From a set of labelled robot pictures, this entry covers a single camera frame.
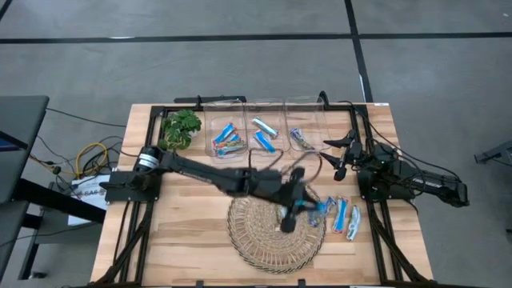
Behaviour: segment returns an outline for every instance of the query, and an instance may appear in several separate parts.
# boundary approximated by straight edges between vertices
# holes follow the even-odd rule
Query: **green plant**
[[[184,150],[192,141],[191,132],[201,130],[201,120],[191,110],[180,110],[163,120],[164,139],[158,146],[164,150]]]

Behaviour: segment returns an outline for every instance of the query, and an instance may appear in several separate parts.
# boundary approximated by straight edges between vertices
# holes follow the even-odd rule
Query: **plastic bin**
[[[278,136],[276,138],[272,138],[268,133],[263,131],[263,134],[269,140],[270,144],[276,150],[287,152],[290,149],[290,140],[287,136],[284,101],[280,99],[262,99],[246,103],[246,123],[249,149],[258,149],[253,150],[252,152],[252,155],[256,156],[253,157],[253,161],[270,162],[276,154],[279,154],[279,152],[276,151],[276,153],[271,153],[261,150],[262,146],[254,138],[254,133],[260,130],[260,128],[253,123],[253,119],[256,117],[278,132]]]
[[[287,136],[292,156],[295,158],[307,151],[290,136],[290,130],[299,128],[302,136],[314,150],[328,149],[324,140],[330,140],[329,129],[324,114],[324,103],[319,96],[292,97],[285,100]]]
[[[236,127],[236,133],[247,143],[246,116],[244,105],[239,100],[226,100],[218,102],[204,103],[205,112],[205,152],[214,159],[225,159],[232,161],[241,161],[247,152],[247,145],[236,151],[229,152],[226,155],[217,155],[214,149],[213,140],[220,135],[222,130],[231,122]]]

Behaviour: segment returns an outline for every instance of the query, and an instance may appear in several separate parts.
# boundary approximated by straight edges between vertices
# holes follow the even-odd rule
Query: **wicker basket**
[[[325,219],[312,227],[307,213],[298,216],[293,233],[283,233],[279,229],[281,216],[279,205],[247,197],[231,202],[227,218],[231,241],[240,256],[274,274],[291,273],[307,265],[326,235]]]

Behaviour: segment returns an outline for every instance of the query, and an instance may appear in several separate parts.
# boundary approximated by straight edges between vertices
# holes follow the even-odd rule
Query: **gray floor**
[[[354,10],[367,34],[512,31],[507,0],[360,0]],[[0,38],[347,32],[341,0],[13,0],[0,22]],[[362,48],[374,100],[391,104],[403,148],[457,171],[469,187],[467,208],[418,199],[435,278],[510,286],[510,168],[477,166],[473,154],[512,135],[512,39],[366,40]],[[362,101],[351,40],[0,45],[0,63],[1,94],[47,94],[56,109],[106,122],[126,122],[132,103],[197,94],[285,98],[325,90],[332,101]],[[123,134],[50,112],[40,132],[71,157]],[[39,141],[34,154],[53,159]],[[24,176],[53,181],[33,163]],[[83,241],[87,233],[40,249],[35,269],[49,273],[43,280],[15,280],[28,244],[18,241],[2,287],[85,284],[97,247]]]

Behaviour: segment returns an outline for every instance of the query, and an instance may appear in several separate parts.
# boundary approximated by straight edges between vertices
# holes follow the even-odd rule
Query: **wood plank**
[[[151,105],[133,105],[122,149],[137,154],[144,145]],[[370,120],[386,138],[398,145],[391,110],[388,106],[368,105]],[[219,164],[205,154],[204,114],[203,128],[193,139],[189,149],[181,155],[195,161],[216,166],[246,166],[246,160],[236,163]],[[328,136],[332,139],[344,137],[350,129],[350,117],[346,112],[326,112]],[[329,154],[341,151],[329,148]],[[119,167],[131,170],[135,159],[122,155]],[[286,153],[277,168],[291,164],[292,153]],[[318,160],[308,158],[303,163],[313,173]],[[256,162],[255,166],[264,166]],[[307,267],[292,274],[269,274],[256,270],[244,263],[232,247],[227,233],[226,216],[230,198],[215,187],[186,178],[179,174],[166,174],[163,178],[161,197],[156,202],[151,225],[150,243],[144,271],[144,286],[194,285],[196,280],[204,280],[206,285],[291,285],[304,278],[309,285],[371,285],[378,284],[377,265],[370,234],[366,205],[359,197],[356,174],[347,173],[342,182],[333,180],[332,167],[324,165],[312,187],[321,198],[340,195],[350,200],[350,204],[362,208],[362,224],[354,242],[346,240],[346,235],[333,234],[330,227],[334,220],[327,219],[328,230],[322,248]],[[432,278],[426,255],[421,227],[414,209],[401,201],[388,201],[391,220],[397,244],[418,271]],[[124,203],[109,206],[98,252],[94,263],[91,281],[100,278],[112,263],[115,242],[121,222]],[[124,227],[121,246],[124,245],[127,223]],[[392,278],[390,257],[384,247],[388,277]],[[133,277],[136,257],[132,257],[130,276]]]

